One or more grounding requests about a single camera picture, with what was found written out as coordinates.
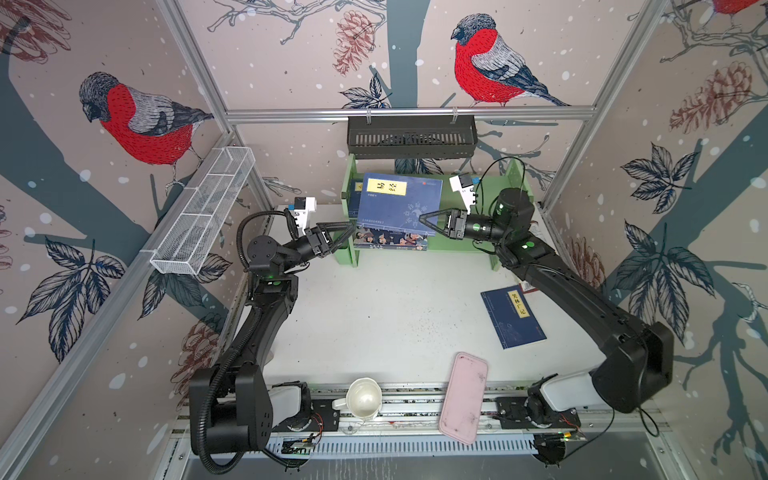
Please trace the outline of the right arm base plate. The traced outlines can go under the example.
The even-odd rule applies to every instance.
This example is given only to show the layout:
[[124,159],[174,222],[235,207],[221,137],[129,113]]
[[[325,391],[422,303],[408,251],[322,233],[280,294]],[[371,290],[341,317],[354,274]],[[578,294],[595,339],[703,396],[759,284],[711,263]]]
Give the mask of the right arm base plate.
[[575,408],[554,409],[544,398],[542,387],[556,374],[533,383],[525,396],[501,396],[494,400],[497,408],[495,419],[503,429],[581,429],[581,422]]

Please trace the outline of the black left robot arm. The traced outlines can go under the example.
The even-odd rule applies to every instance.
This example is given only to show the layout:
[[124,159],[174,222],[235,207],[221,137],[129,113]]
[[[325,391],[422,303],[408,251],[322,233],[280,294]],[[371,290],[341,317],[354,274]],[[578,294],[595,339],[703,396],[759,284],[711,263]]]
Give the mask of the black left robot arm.
[[248,452],[262,452],[286,470],[298,469],[302,461],[285,459],[269,449],[274,428],[322,423],[306,383],[268,387],[264,368],[277,333],[298,299],[298,271],[342,248],[355,225],[320,222],[301,231],[295,220],[287,223],[291,235],[287,243],[261,235],[237,244],[248,280],[245,305],[249,311],[219,359],[196,370],[189,382],[192,451],[214,475],[230,472]]

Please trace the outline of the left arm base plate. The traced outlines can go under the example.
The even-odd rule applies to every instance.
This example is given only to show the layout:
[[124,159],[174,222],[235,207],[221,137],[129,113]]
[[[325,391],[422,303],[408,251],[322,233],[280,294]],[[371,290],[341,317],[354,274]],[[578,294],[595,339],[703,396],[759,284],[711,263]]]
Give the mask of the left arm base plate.
[[285,382],[268,388],[273,432],[336,432],[340,413],[332,401],[315,398],[306,382]]

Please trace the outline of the colourful cartoon cover book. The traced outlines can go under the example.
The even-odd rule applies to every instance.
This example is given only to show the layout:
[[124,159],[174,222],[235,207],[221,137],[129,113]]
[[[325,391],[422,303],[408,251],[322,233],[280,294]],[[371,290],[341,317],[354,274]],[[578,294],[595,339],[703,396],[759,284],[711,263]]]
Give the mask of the colourful cartoon cover book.
[[357,249],[427,251],[427,238],[417,233],[358,227],[353,237]]

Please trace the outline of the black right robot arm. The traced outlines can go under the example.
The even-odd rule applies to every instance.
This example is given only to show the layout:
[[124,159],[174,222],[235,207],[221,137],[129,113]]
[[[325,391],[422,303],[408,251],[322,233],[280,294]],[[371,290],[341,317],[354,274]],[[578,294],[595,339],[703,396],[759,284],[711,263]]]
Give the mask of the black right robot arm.
[[506,188],[487,215],[452,208],[425,213],[419,221],[453,240],[490,243],[505,269],[554,301],[604,354],[604,361],[592,369],[534,383],[526,401],[533,422],[548,423],[554,414],[590,405],[605,404],[624,414],[638,410],[671,383],[672,331],[614,305],[574,273],[531,232],[534,211],[523,190]]

